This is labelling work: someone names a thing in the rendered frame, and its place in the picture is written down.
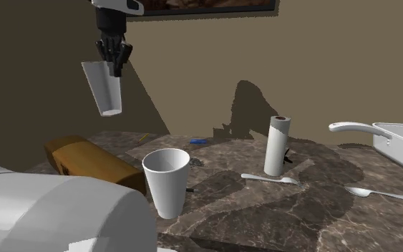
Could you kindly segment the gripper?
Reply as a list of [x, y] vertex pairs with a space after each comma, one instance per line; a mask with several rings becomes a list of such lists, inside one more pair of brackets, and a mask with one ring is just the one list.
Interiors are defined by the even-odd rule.
[[112, 76], [121, 77], [133, 47], [125, 41], [126, 13], [106, 8], [95, 8], [97, 28], [101, 37], [95, 42], [101, 58], [112, 66]]

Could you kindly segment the white paper cup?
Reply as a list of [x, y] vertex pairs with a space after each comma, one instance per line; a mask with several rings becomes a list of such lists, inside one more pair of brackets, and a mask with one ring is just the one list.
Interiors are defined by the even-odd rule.
[[155, 150], [143, 158], [143, 170], [161, 218], [177, 218], [182, 213], [189, 162], [189, 154], [177, 148]]
[[114, 76], [113, 63], [82, 62], [88, 85], [102, 117], [118, 115], [122, 112], [120, 78]]

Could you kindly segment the white paper towel roll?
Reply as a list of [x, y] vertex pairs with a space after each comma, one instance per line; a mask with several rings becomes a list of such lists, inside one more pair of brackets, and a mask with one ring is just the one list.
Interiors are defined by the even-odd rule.
[[272, 116], [268, 131], [264, 172], [279, 176], [283, 173], [283, 161], [291, 119], [284, 116]]

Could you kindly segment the silver spoon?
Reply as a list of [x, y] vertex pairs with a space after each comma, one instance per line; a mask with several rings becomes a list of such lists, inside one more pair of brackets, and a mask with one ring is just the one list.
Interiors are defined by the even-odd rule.
[[274, 183], [290, 183], [290, 184], [297, 185], [301, 188], [303, 187], [299, 181], [294, 180], [293, 178], [287, 178], [287, 177], [284, 177], [281, 179], [271, 179], [271, 178], [264, 178], [264, 177], [257, 176], [257, 175], [251, 175], [248, 173], [242, 173], [241, 177], [245, 178], [245, 179], [262, 180], [262, 181], [274, 182]]
[[375, 190], [369, 190], [369, 189], [364, 189], [364, 188], [355, 188], [355, 187], [348, 187], [345, 186], [344, 187], [347, 191], [349, 191], [351, 194], [359, 196], [359, 197], [363, 197], [366, 198], [369, 195], [371, 195], [372, 193], [375, 194], [379, 194], [379, 195], [385, 195], [385, 196], [389, 196], [392, 198], [398, 198], [398, 199], [402, 199], [403, 200], [403, 195], [397, 195], [397, 194], [393, 194], [393, 193], [385, 193], [385, 192], [379, 192], [379, 191], [375, 191]]

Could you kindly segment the white saucepan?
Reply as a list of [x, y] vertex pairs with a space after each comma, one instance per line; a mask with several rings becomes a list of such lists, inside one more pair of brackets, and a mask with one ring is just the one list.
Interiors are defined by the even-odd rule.
[[358, 131], [373, 135], [374, 149], [403, 167], [403, 123], [374, 122], [367, 125], [360, 122], [334, 122], [331, 132]]

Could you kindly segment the dark framed wall picture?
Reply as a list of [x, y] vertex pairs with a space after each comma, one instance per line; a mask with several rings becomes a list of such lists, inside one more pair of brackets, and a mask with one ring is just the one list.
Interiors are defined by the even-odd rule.
[[274, 11], [280, 0], [138, 0], [144, 16]]

